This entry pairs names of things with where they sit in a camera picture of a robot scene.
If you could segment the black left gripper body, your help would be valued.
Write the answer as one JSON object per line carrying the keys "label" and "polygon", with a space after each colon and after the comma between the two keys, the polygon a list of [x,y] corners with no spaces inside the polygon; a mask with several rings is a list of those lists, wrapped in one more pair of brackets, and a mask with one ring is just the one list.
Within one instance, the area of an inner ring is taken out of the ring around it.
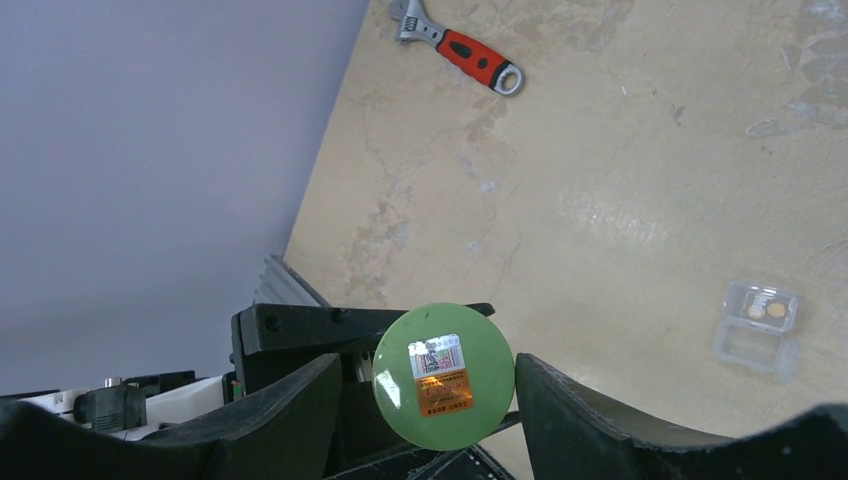
{"label": "black left gripper body", "polygon": [[367,362],[399,310],[256,304],[231,320],[230,397],[255,393],[314,358],[337,353],[341,401],[325,467],[327,479],[493,479],[495,459],[480,445],[455,452],[414,447],[384,421]]}

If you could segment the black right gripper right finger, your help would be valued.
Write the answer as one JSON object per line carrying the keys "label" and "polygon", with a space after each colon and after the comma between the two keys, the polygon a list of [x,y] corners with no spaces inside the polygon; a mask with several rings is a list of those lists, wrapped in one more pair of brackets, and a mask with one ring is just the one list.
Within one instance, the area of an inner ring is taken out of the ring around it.
{"label": "black right gripper right finger", "polygon": [[847,407],[818,405],[732,439],[647,414],[516,357],[516,394],[537,479],[844,479]]}

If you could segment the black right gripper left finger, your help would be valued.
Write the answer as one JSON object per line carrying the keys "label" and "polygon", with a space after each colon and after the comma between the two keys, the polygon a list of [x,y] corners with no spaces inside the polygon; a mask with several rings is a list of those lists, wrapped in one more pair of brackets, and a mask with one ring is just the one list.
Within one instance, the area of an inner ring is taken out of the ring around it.
{"label": "black right gripper left finger", "polygon": [[342,387],[336,354],[208,414],[120,440],[31,403],[1,404],[4,479],[319,479]]}

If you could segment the green pill bottle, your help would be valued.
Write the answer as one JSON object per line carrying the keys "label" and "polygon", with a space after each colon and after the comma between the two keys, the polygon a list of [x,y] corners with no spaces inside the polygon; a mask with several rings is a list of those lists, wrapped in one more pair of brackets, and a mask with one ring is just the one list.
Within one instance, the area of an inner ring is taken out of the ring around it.
{"label": "green pill bottle", "polygon": [[515,391],[514,356],[487,306],[432,303],[402,314],[373,360],[382,418],[403,440],[435,451],[496,432]]}

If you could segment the clear plastic pill organizer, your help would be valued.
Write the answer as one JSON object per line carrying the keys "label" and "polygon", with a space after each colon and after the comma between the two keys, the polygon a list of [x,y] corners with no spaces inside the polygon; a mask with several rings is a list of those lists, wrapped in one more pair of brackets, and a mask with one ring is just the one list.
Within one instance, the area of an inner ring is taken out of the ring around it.
{"label": "clear plastic pill organizer", "polygon": [[789,289],[744,280],[730,282],[713,354],[729,364],[790,382],[799,353],[793,329],[800,305],[801,296]]}

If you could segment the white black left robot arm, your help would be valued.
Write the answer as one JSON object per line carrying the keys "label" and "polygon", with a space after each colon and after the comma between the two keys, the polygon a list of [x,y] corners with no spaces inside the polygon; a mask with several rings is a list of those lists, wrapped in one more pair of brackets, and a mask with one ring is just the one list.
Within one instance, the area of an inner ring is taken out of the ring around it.
{"label": "white black left robot arm", "polygon": [[396,310],[258,304],[232,319],[233,370],[112,378],[1,400],[5,479],[502,479],[478,445],[416,447],[364,365]]}

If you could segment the aluminium extrusion frame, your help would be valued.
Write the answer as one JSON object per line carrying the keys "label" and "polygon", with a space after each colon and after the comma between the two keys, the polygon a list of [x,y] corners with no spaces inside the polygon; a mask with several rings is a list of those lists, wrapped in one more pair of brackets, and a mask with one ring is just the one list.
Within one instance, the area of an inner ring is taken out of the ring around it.
{"label": "aluminium extrusion frame", "polygon": [[330,307],[330,303],[279,255],[268,255],[264,259],[253,303]]}

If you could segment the red handled adjustable wrench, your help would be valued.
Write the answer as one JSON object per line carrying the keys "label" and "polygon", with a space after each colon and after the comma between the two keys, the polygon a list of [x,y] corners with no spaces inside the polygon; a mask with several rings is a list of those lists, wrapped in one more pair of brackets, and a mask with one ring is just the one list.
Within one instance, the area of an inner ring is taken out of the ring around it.
{"label": "red handled adjustable wrench", "polygon": [[501,96],[515,96],[523,88],[524,72],[514,62],[471,36],[437,24],[429,18],[421,1],[390,1],[388,13],[398,23],[398,43],[419,41],[430,45],[465,75]]}

